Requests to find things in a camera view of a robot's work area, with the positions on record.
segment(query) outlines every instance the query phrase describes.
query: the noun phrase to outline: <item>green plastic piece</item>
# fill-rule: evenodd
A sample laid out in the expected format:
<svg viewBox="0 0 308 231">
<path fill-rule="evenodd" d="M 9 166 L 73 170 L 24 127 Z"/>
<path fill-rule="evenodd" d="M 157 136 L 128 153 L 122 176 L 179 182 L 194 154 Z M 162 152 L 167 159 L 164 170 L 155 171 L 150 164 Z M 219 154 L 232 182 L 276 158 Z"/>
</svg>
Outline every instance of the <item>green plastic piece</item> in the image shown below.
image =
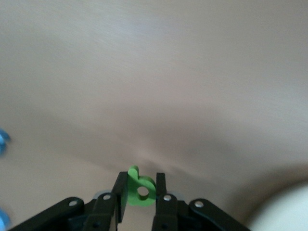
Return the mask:
<svg viewBox="0 0 308 231">
<path fill-rule="evenodd" d="M 149 193 L 140 195 L 138 188 L 145 187 Z M 128 203 L 130 205 L 149 206 L 155 202 L 156 185 L 152 178 L 139 176 L 137 166 L 131 166 L 128 170 Z"/>
</svg>

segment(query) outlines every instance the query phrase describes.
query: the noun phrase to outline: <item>blue object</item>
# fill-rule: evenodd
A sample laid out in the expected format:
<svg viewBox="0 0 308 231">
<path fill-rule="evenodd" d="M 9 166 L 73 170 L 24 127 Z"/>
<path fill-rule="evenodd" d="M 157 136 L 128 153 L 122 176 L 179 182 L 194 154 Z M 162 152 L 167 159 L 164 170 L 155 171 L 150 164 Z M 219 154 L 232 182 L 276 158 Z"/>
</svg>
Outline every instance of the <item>blue object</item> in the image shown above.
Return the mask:
<svg viewBox="0 0 308 231">
<path fill-rule="evenodd" d="M 9 134 L 6 131 L 0 129 L 0 154 L 2 154 L 5 151 L 6 142 L 10 141 L 10 140 L 11 140 L 11 138 L 10 138 Z"/>
<path fill-rule="evenodd" d="M 0 208 L 0 231 L 6 231 L 10 224 L 11 220 L 9 215 Z"/>
</svg>

